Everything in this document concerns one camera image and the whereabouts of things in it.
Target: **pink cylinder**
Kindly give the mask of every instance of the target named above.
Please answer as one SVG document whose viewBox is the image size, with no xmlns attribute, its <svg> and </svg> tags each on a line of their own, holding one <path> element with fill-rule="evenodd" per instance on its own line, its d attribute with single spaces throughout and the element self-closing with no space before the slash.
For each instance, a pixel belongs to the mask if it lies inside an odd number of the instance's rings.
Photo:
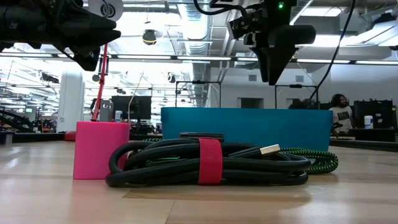
<svg viewBox="0 0 398 224">
<path fill-rule="evenodd" d="M 110 173 L 111 154 L 129 142 L 130 127 L 124 123 L 77 122 L 73 178 L 78 180 L 105 179 Z M 124 167 L 127 155 L 119 160 Z"/>
</svg>

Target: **white bottle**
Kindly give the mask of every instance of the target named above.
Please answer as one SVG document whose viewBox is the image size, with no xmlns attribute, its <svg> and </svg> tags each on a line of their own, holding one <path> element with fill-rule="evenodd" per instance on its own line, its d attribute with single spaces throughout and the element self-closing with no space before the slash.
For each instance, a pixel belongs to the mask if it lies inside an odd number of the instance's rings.
<svg viewBox="0 0 398 224">
<path fill-rule="evenodd" d="M 122 114 L 123 114 L 122 111 L 116 111 L 114 113 L 114 122 L 120 123 L 120 120 L 122 118 Z"/>
<path fill-rule="evenodd" d="M 373 116 L 367 115 L 364 117 L 365 129 L 373 129 Z"/>
</svg>

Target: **red velcro strap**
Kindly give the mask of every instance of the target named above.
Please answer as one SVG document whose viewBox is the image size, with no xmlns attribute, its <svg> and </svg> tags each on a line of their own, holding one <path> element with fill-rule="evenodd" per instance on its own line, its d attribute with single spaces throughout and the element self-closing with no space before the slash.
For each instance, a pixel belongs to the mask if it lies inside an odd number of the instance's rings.
<svg viewBox="0 0 398 224">
<path fill-rule="evenodd" d="M 200 138 L 199 184 L 220 184 L 223 152 L 219 140 Z"/>
</svg>

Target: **green braided cable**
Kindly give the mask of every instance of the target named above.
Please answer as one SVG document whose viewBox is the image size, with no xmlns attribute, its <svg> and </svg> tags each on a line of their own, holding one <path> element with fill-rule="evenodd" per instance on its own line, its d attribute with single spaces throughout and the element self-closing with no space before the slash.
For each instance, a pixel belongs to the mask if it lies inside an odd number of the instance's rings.
<svg viewBox="0 0 398 224">
<path fill-rule="evenodd" d="M 296 156 L 302 156 L 307 159 L 315 159 L 306 172 L 308 174 L 326 174 L 334 171 L 338 167 L 338 158 L 331 152 L 315 151 L 302 148 L 282 148 L 281 152 Z"/>
</svg>

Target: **metal frame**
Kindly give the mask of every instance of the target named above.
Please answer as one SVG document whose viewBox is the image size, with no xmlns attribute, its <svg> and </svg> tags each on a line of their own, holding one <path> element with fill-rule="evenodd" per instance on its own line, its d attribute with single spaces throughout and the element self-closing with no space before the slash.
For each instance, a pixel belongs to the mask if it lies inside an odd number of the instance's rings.
<svg viewBox="0 0 398 224">
<path fill-rule="evenodd" d="M 289 87 L 289 88 L 315 88 L 315 100 L 316 103 L 319 105 L 319 97 L 318 97 L 318 90 L 316 85 L 298 85 L 298 84 L 293 84 L 293 85 L 274 85 L 275 89 L 275 109 L 278 109 L 278 94 L 277 94 L 277 89 L 278 87 Z"/>
<path fill-rule="evenodd" d="M 195 85 L 205 85 L 205 84 L 215 84 L 217 83 L 220 86 L 220 92 L 219 92 L 219 104 L 218 107 L 221 107 L 221 82 L 207 82 L 207 81 L 176 81 L 175 82 L 175 107 L 177 107 L 177 97 L 178 97 L 178 84 L 180 83 L 191 83 Z"/>
</svg>

